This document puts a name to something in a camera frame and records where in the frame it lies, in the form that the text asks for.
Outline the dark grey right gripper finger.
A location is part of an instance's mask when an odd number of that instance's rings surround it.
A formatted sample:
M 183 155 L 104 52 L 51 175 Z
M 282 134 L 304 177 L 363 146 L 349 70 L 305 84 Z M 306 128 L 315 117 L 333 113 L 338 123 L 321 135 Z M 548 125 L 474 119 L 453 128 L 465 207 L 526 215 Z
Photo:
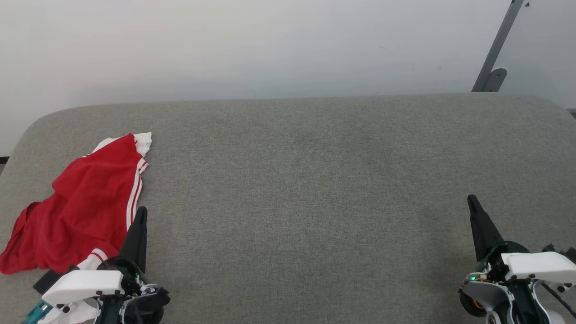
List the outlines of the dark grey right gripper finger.
M 481 261 L 489 254 L 493 247 L 501 244 L 504 239 L 475 195 L 469 195 L 467 197 L 467 203 L 470 212 L 475 256 L 477 261 Z

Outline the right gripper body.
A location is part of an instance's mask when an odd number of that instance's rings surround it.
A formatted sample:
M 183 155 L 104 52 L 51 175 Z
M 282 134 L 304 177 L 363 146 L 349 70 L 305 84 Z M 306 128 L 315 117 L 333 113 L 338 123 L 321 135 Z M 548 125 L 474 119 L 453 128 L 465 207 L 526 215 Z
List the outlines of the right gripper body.
M 514 242 L 502 242 L 463 279 L 459 301 L 486 324 L 563 324 L 563 316 L 547 309 L 538 297 L 544 289 L 564 307 L 568 290 L 568 252 L 547 245 L 530 253 Z

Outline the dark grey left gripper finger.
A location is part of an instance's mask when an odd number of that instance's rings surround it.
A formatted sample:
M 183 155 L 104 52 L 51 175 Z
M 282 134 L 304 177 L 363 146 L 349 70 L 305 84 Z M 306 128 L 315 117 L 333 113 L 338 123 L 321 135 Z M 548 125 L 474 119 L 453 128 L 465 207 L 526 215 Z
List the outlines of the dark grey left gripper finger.
M 120 257 L 133 262 L 143 273 L 146 272 L 147 219 L 146 207 L 138 207 L 135 219 L 128 228 L 126 239 L 119 252 Z

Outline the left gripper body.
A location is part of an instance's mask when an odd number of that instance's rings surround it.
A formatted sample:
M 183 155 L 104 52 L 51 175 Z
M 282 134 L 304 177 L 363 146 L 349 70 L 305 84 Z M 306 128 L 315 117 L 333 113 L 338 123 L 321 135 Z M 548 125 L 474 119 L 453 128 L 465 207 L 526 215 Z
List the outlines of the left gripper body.
M 106 260 L 98 270 L 117 270 L 122 274 L 120 289 L 97 293 L 97 323 L 158 324 L 164 307 L 170 302 L 169 292 L 157 284 L 144 281 L 144 269 L 136 261 L 117 256 Z

